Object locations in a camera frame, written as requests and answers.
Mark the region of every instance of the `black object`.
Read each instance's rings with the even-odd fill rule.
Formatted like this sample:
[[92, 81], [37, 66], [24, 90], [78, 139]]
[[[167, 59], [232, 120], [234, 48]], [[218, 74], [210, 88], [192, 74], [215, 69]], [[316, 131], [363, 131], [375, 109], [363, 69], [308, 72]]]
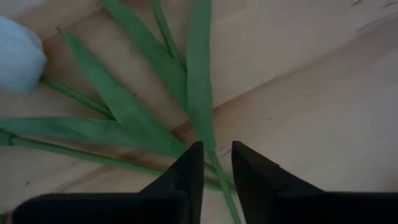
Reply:
[[241, 142], [232, 163], [247, 224], [398, 223], [397, 193], [325, 192]]
[[196, 142], [162, 176], [135, 194], [49, 194], [11, 215], [15, 224], [199, 224], [203, 145]]
[[[326, 192], [233, 142], [234, 181], [247, 224], [398, 223], [398, 194]], [[50, 194], [12, 213], [12, 223], [199, 224], [203, 145], [136, 194]]]

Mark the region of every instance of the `tulip leaf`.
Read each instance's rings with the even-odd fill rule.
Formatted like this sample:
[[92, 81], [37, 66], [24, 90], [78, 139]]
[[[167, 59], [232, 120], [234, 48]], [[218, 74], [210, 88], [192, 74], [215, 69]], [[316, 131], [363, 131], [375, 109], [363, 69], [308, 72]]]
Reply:
[[193, 0], [193, 13], [187, 41], [187, 105], [195, 132], [220, 180], [234, 223], [240, 223], [226, 176], [216, 155], [213, 130], [213, 97], [210, 80], [211, 0]]
[[170, 56], [163, 43], [154, 37], [134, 12], [115, 0], [101, 0], [101, 3], [145, 55], [171, 95], [185, 110], [187, 108], [187, 75], [179, 61]]
[[84, 77], [89, 79], [128, 135], [146, 149], [178, 157], [185, 150], [169, 130], [158, 122], [98, 59], [65, 29], [60, 30], [75, 54]]
[[0, 128], [32, 136], [139, 147], [117, 121], [72, 117], [8, 118], [0, 119]]
[[0, 129], [0, 146], [10, 146], [12, 136], [11, 133]]

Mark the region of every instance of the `light wood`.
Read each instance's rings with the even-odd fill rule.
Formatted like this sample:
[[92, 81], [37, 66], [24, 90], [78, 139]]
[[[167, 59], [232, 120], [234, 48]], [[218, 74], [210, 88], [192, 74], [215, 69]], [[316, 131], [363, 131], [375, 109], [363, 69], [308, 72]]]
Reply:
[[[138, 0], [128, 4], [156, 31], [148, 5]], [[180, 9], [187, 9], [187, 3], [162, 4], [183, 49], [188, 11]], [[215, 129], [223, 165], [230, 169], [231, 141], [240, 140], [326, 190], [396, 190], [398, 22], [383, 24], [381, 19], [396, 8], [383, 11], [377, 1], [351, 7], [345, 0], [214, 4]], [[168, 127], [186, 121], [145, 59], [130, 48], [97, 1], [46, 0], [26, 9], [12, 17], [43, 38], [49, 75], [98, 98], [55, 32], [56, 26], [67, 27]], [[359, 39], [323, 58], [355, 38]], [[101, 118], [44, 86], [29, 96], [1, 92], [0, 102], [7, 105], [0, 109], [1, 116]], [[175, 133], [187, 144], [196, 139], [189, 124]], [[122, 147], [72, 145], [125, 159], [172, 162]], [[0, 178], [0, 212], [38, 194], [135, 192], [154, 179], [22, 147], [0, 149]], [[202, 217], [203, 223], [231, 223], [221, 193], [205, 191]]]

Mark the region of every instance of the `tulip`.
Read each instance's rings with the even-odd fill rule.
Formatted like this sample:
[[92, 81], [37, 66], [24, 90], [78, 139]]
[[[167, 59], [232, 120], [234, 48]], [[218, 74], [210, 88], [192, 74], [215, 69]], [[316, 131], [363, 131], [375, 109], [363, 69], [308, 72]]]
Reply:
[[46, 61], [37, 35], [6, 17], [0, 17], [1, 89], [30, 92], [39, 84]]

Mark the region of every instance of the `white tulip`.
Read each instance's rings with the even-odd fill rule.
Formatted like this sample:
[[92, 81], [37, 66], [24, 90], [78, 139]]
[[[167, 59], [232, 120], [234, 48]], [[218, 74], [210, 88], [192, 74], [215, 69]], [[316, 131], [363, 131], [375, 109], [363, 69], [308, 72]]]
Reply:
[[46, 61], [42, 43], [31, 30], [0, 17], [0, 88], [29, 92], [38, 85]]

